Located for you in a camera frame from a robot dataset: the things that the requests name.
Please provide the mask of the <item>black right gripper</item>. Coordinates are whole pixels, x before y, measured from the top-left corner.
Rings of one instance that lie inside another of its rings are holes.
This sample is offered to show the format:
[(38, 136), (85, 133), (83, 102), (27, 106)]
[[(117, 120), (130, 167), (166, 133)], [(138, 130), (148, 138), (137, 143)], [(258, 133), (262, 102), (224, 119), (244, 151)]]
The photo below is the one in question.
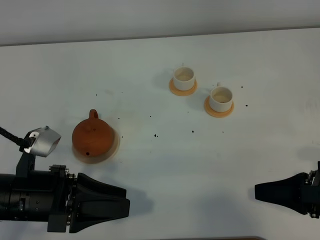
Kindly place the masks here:
[[(301, 200), (303, 186), (306, 204)], [(256, 184), (254, 195), (256, 200), (280, 205), (302, 215), (309, 213), (311, 218), (319, 219), (320, 162), (317, 162), (317, 170), (312, 170), (309, 174), (302, 172), (283, 180)]]

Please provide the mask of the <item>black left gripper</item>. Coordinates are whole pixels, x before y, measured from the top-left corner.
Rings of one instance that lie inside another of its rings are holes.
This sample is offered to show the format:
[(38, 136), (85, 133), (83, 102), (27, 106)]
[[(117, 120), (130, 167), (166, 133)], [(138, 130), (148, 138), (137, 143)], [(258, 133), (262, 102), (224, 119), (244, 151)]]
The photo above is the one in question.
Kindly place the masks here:
[(52, 165), (53, 199), (48, 214), (48, 232), (78, 233), (103, 222), (129, 216), (127, 190), (97, 181), (84, 173), (69, 173), (65, 165)]

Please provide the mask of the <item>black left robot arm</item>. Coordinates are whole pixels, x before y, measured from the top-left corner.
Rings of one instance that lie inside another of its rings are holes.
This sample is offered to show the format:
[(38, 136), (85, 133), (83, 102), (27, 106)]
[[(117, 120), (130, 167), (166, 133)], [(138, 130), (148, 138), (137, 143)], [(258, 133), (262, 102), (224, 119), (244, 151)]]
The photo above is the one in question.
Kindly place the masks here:
[(130, 200), (124, 188), (96, 181), (84, 173), (31, 170), (27, 177), (0, 176), (2, 221), (46, 222), (52, 233), (77, 233), (93, 225), (126, 218)]

